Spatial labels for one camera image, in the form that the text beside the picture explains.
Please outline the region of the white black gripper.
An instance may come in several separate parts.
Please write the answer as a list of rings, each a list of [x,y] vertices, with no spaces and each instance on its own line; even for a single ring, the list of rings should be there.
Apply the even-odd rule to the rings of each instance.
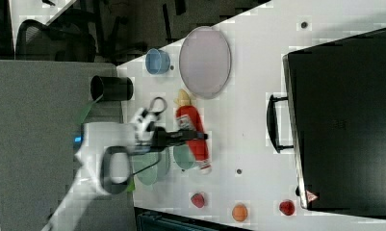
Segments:
[[[146,108],[139,108],[130,123],[135,128],[137,148],[141,151],[163,151],[170,147],[168,132],[164,127],[157,126],[160,119],[159,112],[148,111]],[[179,131],[174,137],[179,141],[207,140],[208,135],[196,131]]]

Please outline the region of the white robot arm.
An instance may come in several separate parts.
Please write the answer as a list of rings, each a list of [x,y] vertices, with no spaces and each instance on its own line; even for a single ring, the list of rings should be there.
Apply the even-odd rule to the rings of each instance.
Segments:
[[[75,158],[81,164],[71,188],[40,231],[74,231],[92,201],[124,192],[135,172],[130,158],[188,141],[205,141],[208,135],[188,129],[168,132],[155,124],[158,112],[137,110],[129,123],[90,122],[83,125]]]

